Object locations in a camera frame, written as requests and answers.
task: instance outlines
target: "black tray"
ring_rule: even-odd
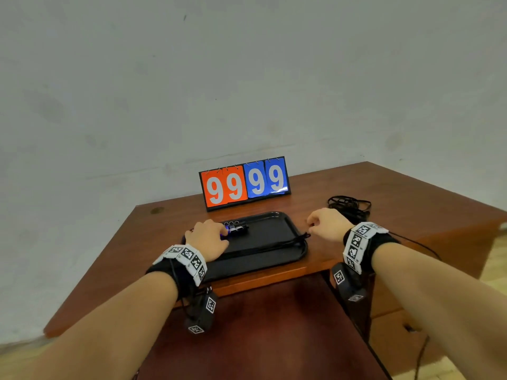
[[[308,244],[306,241],[302,241],[295,246],[287,248],[246,256],[241,255],[241,251],[245,249],[259,248],[266,244],[288,241],[301,234],[291,219],[283,212],[266,212],[254,216],[227,220],[227,222],[229,221],[244,221],[249,226],[248,233],[228,238],[229,246],[224,254],[217,260],[206,264],[208,272],[204,277],[204,283],[276,265],[296,262],[308,251]]]

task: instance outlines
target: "number 9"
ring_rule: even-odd
[[[271,185],[271,188],[273,188],[275,191],[279,191],[283,187],[283,172],[282,168],[280,168],[278,165],[272,165],[269,168],[269,178],[272,182],[277,182],[278,184]]]
[[[236,180],[236,184],[232,184],[232,179]],[[236,193],[229,194],[231,199],[237,200],[241,198],[241,195],[243,194],[243,184],[241,184],[241,179],[237,173],[231,173],[229,176],[227,176],[227,187],[231,191],[237,191]]]
[[[217,185],[217,189],[213,189],[213,183]],[[212,197],[209,200],[213,204],[220,204],[222,200],[224,199],[224,189],[222,188],[222,183],[220,183],[220,180],[217,177],[210,177],[208,181],[206,182],[206,188],[208,189],[208,192],[214,196],[218,194],[218,197]]]
[[[262,177],[260,170],[256,168],[250,169],[250,172],[248,173],[248,180],[253,186],[259,186],[258,188],[252,189],[253,193],[261,194],[264,192],[264,178]]]

